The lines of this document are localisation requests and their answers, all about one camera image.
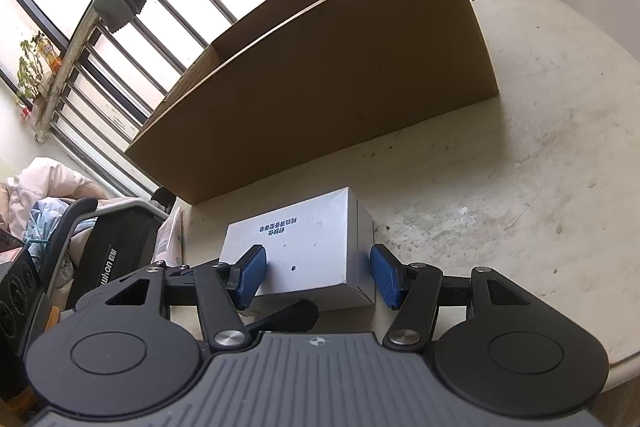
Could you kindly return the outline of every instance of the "white box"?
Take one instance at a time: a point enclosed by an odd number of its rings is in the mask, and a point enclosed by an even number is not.
[[[300,299],[320,311],[375,302],[369,270],[373,220],[349,187],[232,223],[220,261],[252,245],[267,252],[267,275],[244,315],[266,315]]]

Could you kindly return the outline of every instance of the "potted plant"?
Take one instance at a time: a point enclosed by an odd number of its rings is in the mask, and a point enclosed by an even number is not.
[[[20,89],[20,95],[28,100],[33,100],[37,96],[44,76],[36,42],[36,36],[31,41],[23,40],[20,42],[23,56],[18,62],[18,89]]]

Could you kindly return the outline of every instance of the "circular mount plate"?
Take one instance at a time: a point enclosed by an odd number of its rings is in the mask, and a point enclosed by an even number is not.
[[[606,352],[587,331],[544,305],[494,306],[444,333],[434,368],[463,399],[512,417],[573,412],[602,389]]]
[[[200,365],[196,340],[159,314],[127,308],[87,308],[36,339],[26,369],[47,403],[81,417],[121,417],[167,403],[190,383]]]

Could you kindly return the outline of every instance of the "white table surface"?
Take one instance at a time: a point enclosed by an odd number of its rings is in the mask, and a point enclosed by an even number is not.
[[[350,186],[403,262],[491,266],[593,333],[612,387],[640,375],[640,64],[558,0],[474,9],[498,98],[195,205],[185,262],[218,257],[229,223]],[[393,315],[378,298],[316,330],[380,337]],[[436,336],[462,319],[442,310]],[[174,320],[199,330],[193,311]]]

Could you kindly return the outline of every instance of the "fabric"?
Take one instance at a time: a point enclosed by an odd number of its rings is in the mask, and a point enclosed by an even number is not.
[[[0,230],[9,232],[9,192],[3,183],[0,183]]]
[[[51,304],[53,306],[57,306],[61,310],[65,310],[66,301],[69,298],[69,292],[71,291],[71,286],[73,285],[74,285],[74,280],[71,279],[68,283],[62,286],[62,288],[58,288],[57,290],[52,292],[50,296]]]
[[[84,247],[89,240],[92,230],[93,229],[82,230],[82,232],[76,233],[76,235],[71,238],[71,241],[69,241],[69,257],[74,266],[79,266],[82,254],[84,253]]]
[[[7,178],[5,186],[9,194],[9,231],[15,237],[24,235],[33,205],[44,198],[107,198],[105,191],[89,178],[51,158],[35,158],[20,174]]]
[[[44,198],[43,200],[37,201],[31,209],[31,217],[27,221],[27,226],[24,230],[22,240],[25,243],[32,239],[48,241],[53,230],[58,225],[60,219],[62,219],[62,215],[68,207],[69,205],[67,203],[58,198]],[[84,221],[81,221],[74,230],[73,236],[82,232],[82,230],[92,228],[96,219],[97,218],[94,217],[92,219],[85,219]],[[46,244],[33,243],[30,245],[29,253],[31,254],[36,270],[40,270],[46,250]],[[65,285],[73,277],[73,265],[67,253],[65,253],[63,263],[60,267],[60,272],[62,277],[57,278],[59,280],[56,280],[56,284],[54,285],[56,289]]]

